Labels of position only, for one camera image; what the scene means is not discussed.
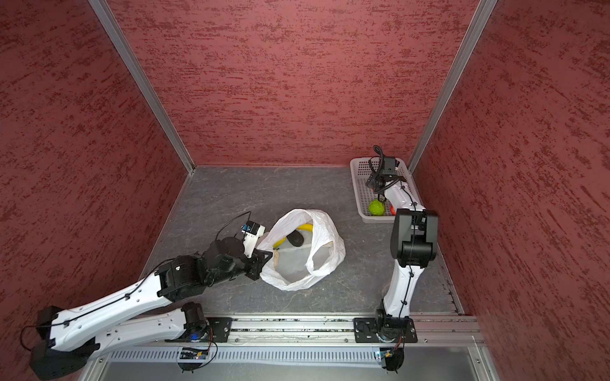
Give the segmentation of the green fruit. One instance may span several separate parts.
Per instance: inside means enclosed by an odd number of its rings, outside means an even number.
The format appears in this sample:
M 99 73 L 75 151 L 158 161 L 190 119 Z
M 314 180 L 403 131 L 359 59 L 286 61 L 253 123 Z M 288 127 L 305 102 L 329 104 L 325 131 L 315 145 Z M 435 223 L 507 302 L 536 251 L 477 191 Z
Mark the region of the green fruit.
M 384 203 L 378 199 L 374 199 L 370 202 L 368 210 L 372 216 L 384 216 L 385 206 Z

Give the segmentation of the white plastic bag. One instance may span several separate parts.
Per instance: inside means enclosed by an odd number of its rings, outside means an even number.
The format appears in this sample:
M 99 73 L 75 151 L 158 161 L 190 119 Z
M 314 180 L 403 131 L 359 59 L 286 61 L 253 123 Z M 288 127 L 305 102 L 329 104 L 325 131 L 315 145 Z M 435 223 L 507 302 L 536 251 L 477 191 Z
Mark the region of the white plastic bag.
M 273 245 L 300 225 L 312 224 L 313 232 L 302 231 L 305 242 L 293 247 L 285 241 L 279 249 Z M 263 267 L 261 279 L 281 291 L 306 290 L 331 274 L 346 258 L 344 240 L 330 215 L 321 210 L 293 209 L 265 233 L 257 249 L 273 251 L 273 258 Z

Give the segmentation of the dark avocado fruit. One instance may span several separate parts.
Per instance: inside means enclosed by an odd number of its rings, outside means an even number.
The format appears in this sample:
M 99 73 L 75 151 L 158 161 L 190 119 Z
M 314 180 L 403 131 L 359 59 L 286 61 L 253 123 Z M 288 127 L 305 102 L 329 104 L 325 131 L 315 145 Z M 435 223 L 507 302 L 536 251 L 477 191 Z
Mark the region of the dark avocado fruit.
M 304 244 L 304 236 L 302 233 L 300 233 L 299 230 L 294 230 L 291 233 L 289 233 L 289 235 L 286 236 L 287 241 L 293 246 L 293 247 L 302 247 Z

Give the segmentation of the yellow banana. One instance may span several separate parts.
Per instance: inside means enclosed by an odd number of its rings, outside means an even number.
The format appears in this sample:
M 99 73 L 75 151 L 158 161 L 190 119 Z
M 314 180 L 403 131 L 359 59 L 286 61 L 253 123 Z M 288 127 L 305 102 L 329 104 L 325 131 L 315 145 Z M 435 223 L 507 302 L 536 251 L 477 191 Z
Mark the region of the yellow banana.
M 303 224 L 300 225 L 296 230 L 294 230 L 293 232 L 291 232 L 289 235 L 287 235 L 286 237 L 280 239 L 278 242 L 276 242 L 273 245 L 274 249 L 279 249 L 279 247 L 285 242 L 288 241 L 292 246 L 294 247 L 301 247 L 304 242 L 305 242 L 305 238 L 302 234 L 302 231 L 306 231 L 306 232 L 313 232 L 313 225 L 312 224 Z

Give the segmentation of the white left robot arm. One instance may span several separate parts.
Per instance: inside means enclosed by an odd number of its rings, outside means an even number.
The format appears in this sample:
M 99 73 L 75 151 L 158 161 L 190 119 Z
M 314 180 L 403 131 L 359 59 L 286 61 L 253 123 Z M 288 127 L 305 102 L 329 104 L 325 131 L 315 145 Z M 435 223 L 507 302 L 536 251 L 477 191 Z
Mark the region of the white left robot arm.
M 239 276 L 259 279 L 273 253 L 250 248 L 236 237 L 215 240 L 203 254 L 165 260 L 144 279 L 92 303 L 41 310 L 35 330 L 41 340 L 30 351 L 40 380 L 60 379 L 108 352 L 154 341 L 225 341 L 192 298 Z

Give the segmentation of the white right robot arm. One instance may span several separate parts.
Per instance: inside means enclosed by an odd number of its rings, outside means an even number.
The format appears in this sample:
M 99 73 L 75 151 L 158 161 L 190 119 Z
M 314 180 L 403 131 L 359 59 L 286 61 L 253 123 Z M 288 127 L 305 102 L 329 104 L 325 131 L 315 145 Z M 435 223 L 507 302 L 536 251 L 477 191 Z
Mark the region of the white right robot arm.
M 375 195 L 389 201 L 395 215 L 390 253 L 395 261 L 389 289 L 376 311 L 376 329 L 383 341 L 410 335 L 411 300 L 419 277 L 437 255 L 438 214 L 427 211 L 398 173 L 399 160 L 378 153 L 369 160 L 372 174 L 366 182 Z

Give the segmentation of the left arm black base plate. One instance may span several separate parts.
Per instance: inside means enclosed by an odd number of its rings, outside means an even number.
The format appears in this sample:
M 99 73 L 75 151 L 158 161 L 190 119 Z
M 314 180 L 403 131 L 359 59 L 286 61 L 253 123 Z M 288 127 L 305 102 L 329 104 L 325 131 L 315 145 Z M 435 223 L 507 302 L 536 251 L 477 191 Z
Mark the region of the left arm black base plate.
M 167 342 L 177 343 L 226 343 L 233 319 L 231 317 L 206 317 L 202 322 L 188 328 L 181 336 Z

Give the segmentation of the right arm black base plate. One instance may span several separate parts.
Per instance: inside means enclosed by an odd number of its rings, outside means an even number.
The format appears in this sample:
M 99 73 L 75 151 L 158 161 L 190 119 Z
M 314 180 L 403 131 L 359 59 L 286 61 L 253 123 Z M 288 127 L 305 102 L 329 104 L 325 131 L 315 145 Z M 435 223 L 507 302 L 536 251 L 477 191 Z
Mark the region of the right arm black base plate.
M 384 320 L 380 317 L 359 317 L 355 318 L 353 323 L 357 343 L 414 344 L 418 342 L 415 324 L 409 317 L 390 317 Z

